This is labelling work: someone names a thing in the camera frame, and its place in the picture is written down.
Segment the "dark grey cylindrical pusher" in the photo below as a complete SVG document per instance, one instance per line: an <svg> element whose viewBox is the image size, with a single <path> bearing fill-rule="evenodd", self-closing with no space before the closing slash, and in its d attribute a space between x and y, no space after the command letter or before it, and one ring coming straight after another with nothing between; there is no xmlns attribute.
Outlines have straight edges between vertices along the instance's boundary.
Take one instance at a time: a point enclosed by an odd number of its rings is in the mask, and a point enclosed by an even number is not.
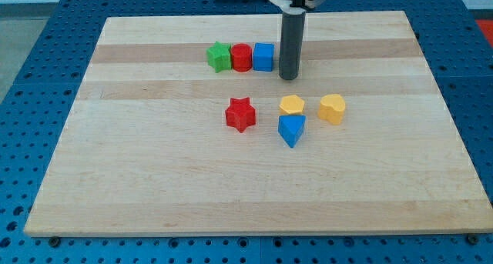
<svg viewBox="0 0 493 264"><path fill-rule="evenodd" d="M280 38L279 76L294 80L299 74L306 13L283 13Z"/></svg>

